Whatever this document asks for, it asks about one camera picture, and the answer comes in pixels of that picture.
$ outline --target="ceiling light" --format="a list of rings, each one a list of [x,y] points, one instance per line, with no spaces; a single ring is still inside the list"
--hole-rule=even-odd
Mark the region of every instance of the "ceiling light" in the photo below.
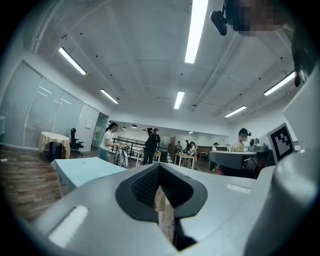
[[[44,89],[44,90],[47,91],[48,93],[51,93],[51,91],[48,91],[47,89],[43,88],[42,86],[39,85],[39,87],[40,87],[41,89]]]
[[[107,96],[110,100],[112,100],[115,104],[119,104],[118,101],[116,101],[114,98],[112,98],[109,93],[107,93],[104,89],[100,90],[105,96]]]
[[[178,95],[176,96],[175,104],[174,104],[174,109],[177,110],[180,107],[182,98],[184,97],[185,92],[184,91],[178,91]]]
[[[244,109],[246,109],[246,108],[247,108],[246,106],[242,106],[242,107],[236,109],[235,111],[231,112],[230,114],[225,115],[225,117],[226,117],[226,118],[231,117],[231,116],[233,116],[234,114],[236,114],[236,113],[238,113],[238,112],[240,112],[240,111],[242,111],[242,110],[244,110]]]
[[[69,103],[70,105],[72,105],[69,101],[66,101],[63,98],[61,98],[60,100],[63,100],[64,102]]]
[[[286,83],[288,83],[291,79],[294,79],[294,78],[295,78],[295,72],[292,71],[292,73],[287,75],[284,79],[282,79],[276,85],[272,86],[270,89],[265,91],[263,94],[265,96],[268,96],[269,94],[272,94],[275,90],[278,90],[280,87],[284,86]]]
[[[61,47],[59,52],[65,57],[82,75],[85,75],[87,72],[71,57],[71,55]]]
[[[42,93],[42,92],[40,92],[40,91],[38,91],[38,93],[40,93],[40,94],[42,94],[43,96],[46,96],[46,97],[47,97],[47,95],[43,94],[43,93]]]
[[[204,28],[207,6],[208,0],[195,0],[192,3],[190,31],[184,60],[186,63],[195,63],[202,30]]]

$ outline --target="wooden floor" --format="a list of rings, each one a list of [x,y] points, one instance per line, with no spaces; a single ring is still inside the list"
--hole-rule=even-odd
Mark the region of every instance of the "wooden floor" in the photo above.
[[[0,184],[4,194],[18,216],[32,221],[60,199],[56,171],[51,167],[46,156],[37,151],[0,147],[1,159],[9,159],[8,162],[0,163]],[[97,156],[97,148],[92,148],[90,152],[83,152],[83,158]],[[110,154],[111,163],[114,157],[115,154]],[[129,158],[128,168],[134,167],[136,167],[136,160]],[[210,173],[207,162],[198,161],[194,168]],[[161,188],[156,193],[155,203],[155,210],[159,213],[159,227],[168,240],[173,241],[174,209]]]

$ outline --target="ceiling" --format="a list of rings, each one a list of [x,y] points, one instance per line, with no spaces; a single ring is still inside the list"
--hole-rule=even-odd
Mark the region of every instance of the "ceiling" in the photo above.
[[[228,27],[221,36],[209,19],[221,8],[209,0],[194,64],[185,63],[191,0],[73,0],[52,13],[37,50],[70,80],[118,111],[171,113],[178,91],[179,112],[224,121],[242,105],[252,113],[295,89],[293,81],[266,97],[263,92],[293,70],[291,43],[283,30],[243,37]],[[81,75],[58,52],[87,71]]]

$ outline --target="black office chair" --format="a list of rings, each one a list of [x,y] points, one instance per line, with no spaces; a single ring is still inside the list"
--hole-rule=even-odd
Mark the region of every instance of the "black office chair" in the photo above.
[[[81,145],[81,143],[83,143],[82,141],[78,141],[79,139],[78,138],[75,138],[75,134],[76,134],[76,129],[75,128],[72,128],[71,129],[71,143],[70,143],[70,148],[72,149],[71,152],[70,152],[70,155],[71,153],[74,153],[74,157],[76,157],[76,154],[80,154],[81,156],[83,156],[83,154],[79,151],[79,149],[82,149],[84,148],[83,145]]]

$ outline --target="doorway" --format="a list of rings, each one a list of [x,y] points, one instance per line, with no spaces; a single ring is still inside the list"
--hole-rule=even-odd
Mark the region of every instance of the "doorway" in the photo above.
[[[96,120],[95,128],[94,128],[94,134],[92,138],[92,147],[98,149],[100,147],[102,138],[105,134],[106,128],[107,128],[107,122],[108,122],[108,116],[99,113],[99,116]]]

